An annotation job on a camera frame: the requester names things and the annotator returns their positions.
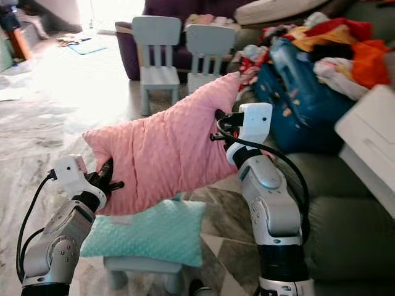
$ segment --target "chair backrest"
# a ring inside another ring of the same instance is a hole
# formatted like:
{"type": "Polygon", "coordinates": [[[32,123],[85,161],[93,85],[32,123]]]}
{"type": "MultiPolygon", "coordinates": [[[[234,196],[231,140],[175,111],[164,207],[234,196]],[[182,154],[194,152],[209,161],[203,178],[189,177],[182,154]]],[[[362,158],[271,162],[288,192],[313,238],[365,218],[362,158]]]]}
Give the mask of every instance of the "chair backrest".
{"type": "Polygon", "coordinates": [[[209,73],[210,57],[215,56],[214,75],[218,75],[222,57],[235,43],[232,28],[210,25],[190,25],[186,28],[186,48],[192,53],[192,73],[198,72],[199,58],[203,56],[203,74],[209,73]]]}
{"type": "Polygon", "coordinates": [[[149,47],[154,46],[155,67],[162,65],[161,46],[166,47],[166,66],[173,65],[173,45],[180,40],[181,21],[175,17],[142,15],[131,23],[137,45],[143,47],[144,66],[151,64],[149,47]]]}

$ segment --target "mint green cushion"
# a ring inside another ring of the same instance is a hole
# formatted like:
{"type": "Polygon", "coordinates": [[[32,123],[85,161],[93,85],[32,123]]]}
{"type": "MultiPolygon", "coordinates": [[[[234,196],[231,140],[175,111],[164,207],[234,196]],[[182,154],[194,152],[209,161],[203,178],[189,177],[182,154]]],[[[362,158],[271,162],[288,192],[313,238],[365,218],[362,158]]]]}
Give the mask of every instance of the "mint green cushion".
{"type": "Polygon", "coordinates": [[[81,256],[141,256],[202,265],[200,232],[206,204],[164,200],[135,214],[129,225],[97,216],[81,256]]]}

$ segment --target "tiled floor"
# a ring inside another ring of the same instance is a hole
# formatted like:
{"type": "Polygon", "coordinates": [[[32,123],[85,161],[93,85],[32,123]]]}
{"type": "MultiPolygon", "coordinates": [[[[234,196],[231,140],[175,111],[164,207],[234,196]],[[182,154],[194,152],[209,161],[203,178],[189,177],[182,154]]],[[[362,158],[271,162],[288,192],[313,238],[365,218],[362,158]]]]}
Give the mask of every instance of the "tiled floor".
{"type": "MultiPolygon", "coordinates": [[[[78,55],[52,40],[35,49],[28,92],[19,101],[0,102],[0,291],[18,295],[15,273],[17,233],[39,182],[62,155],[82,154],[89,170],[94,158],[81,138],[90,128],[140,117],[139,83],[129,81],[114,36],[98,36],[107,49],[78,55]]],[[[181,88],[180,96],[186,94],[181,88]]],[[[170,94],[152,96],[152,110],[170,106],[170,94]]],[[[220,295],[251,295],[259,274],[247,205],[231,176],[211,187],[187,192],[207,203],[202,228],[202,268],[184,268],[186,280],[199,277],[220,295]]],[[[30,234],[66,198],[56,182],[46,186],[25,230],[30,234]]],[[[109,289],[100,258],[81,258],[71,295],[167,295],[163,278],[129,274],[127,287],[109,289]]]]}

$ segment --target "child's chair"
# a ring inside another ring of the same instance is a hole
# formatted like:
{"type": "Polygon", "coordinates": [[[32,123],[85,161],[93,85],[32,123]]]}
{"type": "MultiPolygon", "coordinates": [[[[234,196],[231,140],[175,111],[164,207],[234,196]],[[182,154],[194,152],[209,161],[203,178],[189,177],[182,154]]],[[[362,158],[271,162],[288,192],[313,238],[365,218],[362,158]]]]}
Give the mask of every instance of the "child's chair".
{"type": "Polygon", "coordinates": [[[141,113],[149,115],[149,93],[153,89],[172,91],[172,103],[178,100],[177,70],[173,67],[172,46],[180,39],[181,22],[174,17],[140,16],[132,21],[136,43],[143,47],[144,65],[140,68],[141,113]],[[151,66],[149,47],[154,47],[154,65],[151,66]],[[162,66],[162,46],[165,46],[165,66],[162,66]]]}
{"type": "Polygon", "coordinates": [[[192,72],[188,73],[188,92],[191,94],[219,75],[222,57],[235,42],[234,29],[210,25],[189,25],[186,29],[186,48],[192,53],[192,72]],[[215,56],[214,71],[209,73],[210,58],[215,56]],[[203,57],[203,72],[198,73],[199,59],[203,57]]]}

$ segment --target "blue mat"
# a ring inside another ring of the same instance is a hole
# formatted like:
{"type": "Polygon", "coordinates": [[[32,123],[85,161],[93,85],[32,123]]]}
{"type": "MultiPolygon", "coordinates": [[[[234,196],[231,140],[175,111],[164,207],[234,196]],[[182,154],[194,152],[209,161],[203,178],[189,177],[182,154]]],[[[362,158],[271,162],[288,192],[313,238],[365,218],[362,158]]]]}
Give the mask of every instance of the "blue mat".
{"type": "Polygon", "coordinates": [[[77,54],[90,54],[92,52],[101,51],[102,49],[106,48],[95,39],[90,39],[81,42],[80,44],[69,45],[68,47],[74,50],[77,54]]]}

